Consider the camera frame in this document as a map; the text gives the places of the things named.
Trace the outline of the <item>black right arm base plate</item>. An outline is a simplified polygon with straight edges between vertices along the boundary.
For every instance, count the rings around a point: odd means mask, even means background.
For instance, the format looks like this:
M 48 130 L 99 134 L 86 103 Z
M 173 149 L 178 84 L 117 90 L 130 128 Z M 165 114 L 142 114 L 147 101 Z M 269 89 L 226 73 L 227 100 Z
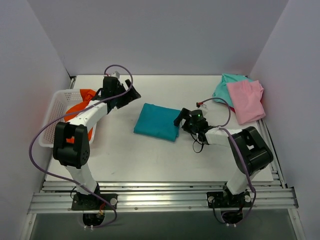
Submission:
M 207 204 L 209 208 L 249 208 L 252 205 L 252 199 L 248 191 L 232 195 L 222 190 L 207 192 Z

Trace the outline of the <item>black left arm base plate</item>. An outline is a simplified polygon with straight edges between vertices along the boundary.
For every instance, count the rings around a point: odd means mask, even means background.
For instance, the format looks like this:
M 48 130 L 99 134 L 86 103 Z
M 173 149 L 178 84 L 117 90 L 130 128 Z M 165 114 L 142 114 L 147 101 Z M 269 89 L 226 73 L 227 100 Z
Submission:
M 117 208 L 118 195 L 114 193 L 102 193 L 100 197 L 107 201 L 115 209 Z M 95 210 L 112 210 L 101 199 L 89 194 L 76 193 L 73 197 L 71 209 L 73 211 L 95 211 Z

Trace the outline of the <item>teal blue t-shirt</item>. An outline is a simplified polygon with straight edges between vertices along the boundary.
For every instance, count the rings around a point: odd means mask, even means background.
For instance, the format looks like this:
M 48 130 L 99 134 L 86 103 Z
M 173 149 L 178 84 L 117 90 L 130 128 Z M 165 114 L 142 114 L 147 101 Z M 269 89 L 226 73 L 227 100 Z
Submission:
M 174 120 L 180 111 L 145 103 L 141 109 L 138 120 L 133 128 L 135 134 L 175 142 L 179 136 L 179 126 Z

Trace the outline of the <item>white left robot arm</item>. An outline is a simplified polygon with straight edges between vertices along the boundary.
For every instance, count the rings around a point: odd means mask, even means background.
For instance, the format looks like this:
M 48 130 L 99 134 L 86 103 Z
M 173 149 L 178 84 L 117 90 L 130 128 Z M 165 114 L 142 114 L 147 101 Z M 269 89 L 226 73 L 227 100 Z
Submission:
M 90 210 L 100 206 L 98 183 L 89 169 L 90 140 L 94 126 L 113 109 L 120 109 L 141 98 L 132 82 L 121 83 L 116 76 L 104 76 L 97 91 L 81 89 L 82 101 L 67 112 L 63 122 L 55 126 L 53 158 L 64 166 L 77 182 L 76 194 Z

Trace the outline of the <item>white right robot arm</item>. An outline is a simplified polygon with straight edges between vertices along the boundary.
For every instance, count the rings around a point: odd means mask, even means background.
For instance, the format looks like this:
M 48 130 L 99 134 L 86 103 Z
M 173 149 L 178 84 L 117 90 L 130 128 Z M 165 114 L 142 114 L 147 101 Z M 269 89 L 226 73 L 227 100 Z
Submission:
M 234 206 L 240 201 L 240 194 L 252 187 L 252 179 L 274 160 L 274 156 L 259 131 L 249 126 L 244 129 L 226 129 L 223 126 L 211 126 L 203 111 L 190 111 L 183 108 L 173 121 L 174 126 L 195 137 L 201 146 L 219 145 L 230 147 L 237 169 L 225 184 L 222 193 L 223 203 Z

